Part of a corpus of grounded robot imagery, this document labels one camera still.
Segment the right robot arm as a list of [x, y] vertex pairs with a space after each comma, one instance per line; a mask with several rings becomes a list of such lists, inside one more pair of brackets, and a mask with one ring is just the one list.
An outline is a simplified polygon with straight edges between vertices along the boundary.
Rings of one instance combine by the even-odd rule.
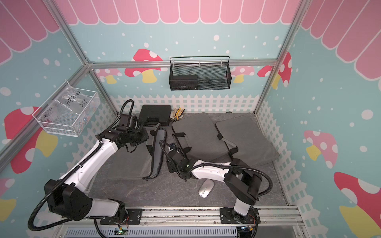
[[170, 167], [183, 180], [209, 179], [223, 182], [236, 196], [236, 202], [229, 215], [233, 223], [254, 223], [253, 206], [260, 197], [268, 194], [273, 188], [272, 179], [264, 172], [253, 169], [240, 159], [230, 163], [211, 163], [203, 160], [189, 160], [178, 149], [171, 149], [164, 155]]

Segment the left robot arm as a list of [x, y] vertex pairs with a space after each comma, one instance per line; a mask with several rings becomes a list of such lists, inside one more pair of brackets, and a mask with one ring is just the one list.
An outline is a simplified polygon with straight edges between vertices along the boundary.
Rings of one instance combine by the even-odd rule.
[[[30, 215], [27, 226], [31, 231], [43, 231], [69, 221], [84, 218], [110, 219], [116, 224], [126, 221], [128, 212], [124, 202], [115, 199], [96, 199], [85, 194], [92, 178], [105, 162], [120, 148], [129, 144], [138, 146], [148, 140], [148, 133], [138, 118], [121, 114], [114, 126], [96, 135], [93, 148], [66, 174], [58, 180], [49, 180], [45, 196]], [[49, 211], [60, 215], [63, 220], [45, 226], [36, 226], [34, 220], [44, 204]]]

